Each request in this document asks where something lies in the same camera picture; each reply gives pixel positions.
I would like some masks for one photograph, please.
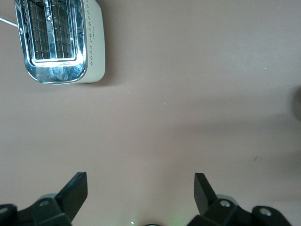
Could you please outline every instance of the toaster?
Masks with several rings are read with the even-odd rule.
[[[101,8],[95,0],[15,0],[24,63],[46,84],[92,83],[105,72]]]

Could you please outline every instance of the silver screw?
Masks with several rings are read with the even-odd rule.
[[[48,203],[49,202],[47,200],[41,201],[40,206],[46,206],[46,205],[48,205]]]
[[[7,208],[7,207],[4,207],[4,208],[0,209],[0,214],[1,214],[1,213],[5,213],[6,211],[8,211],[8,208]]]
[[[230,207],[230,203],[227,200],[222,200],[220,203],[223,207]]]
[[[272,216],[272,213],[271,213],[271,211],[269,211],[268,209],[266,209],[266,208],[261,208],[260,210],[260,213],[261,214],[263,214],[263,215],[265,215],[265,216]]]

